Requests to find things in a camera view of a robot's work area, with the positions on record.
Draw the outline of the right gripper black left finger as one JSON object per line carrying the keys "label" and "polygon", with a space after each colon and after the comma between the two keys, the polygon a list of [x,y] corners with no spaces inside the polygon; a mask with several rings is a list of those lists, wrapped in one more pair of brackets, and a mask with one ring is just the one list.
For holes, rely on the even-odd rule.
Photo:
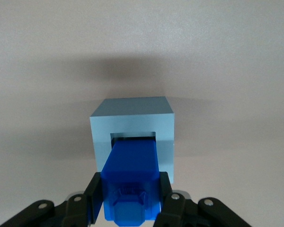
{"label": "right gripper black left finger", "polygon": [[75,193],[55,206],[39,200],[21,210],[2,227],[89,227],[94,225],[103,203],[100,173],[96,172],[83,193]]}

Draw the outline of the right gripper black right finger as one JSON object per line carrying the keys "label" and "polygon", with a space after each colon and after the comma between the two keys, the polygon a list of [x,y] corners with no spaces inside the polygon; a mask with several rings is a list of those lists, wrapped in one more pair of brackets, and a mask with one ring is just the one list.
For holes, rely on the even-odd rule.
{"label": "right gripper black right finger", "polygon": [[250,224],[217,198],[194,203],[182,192],[175,192],[167,172],[160,173],[161,211],[155,227],[249,227]]}

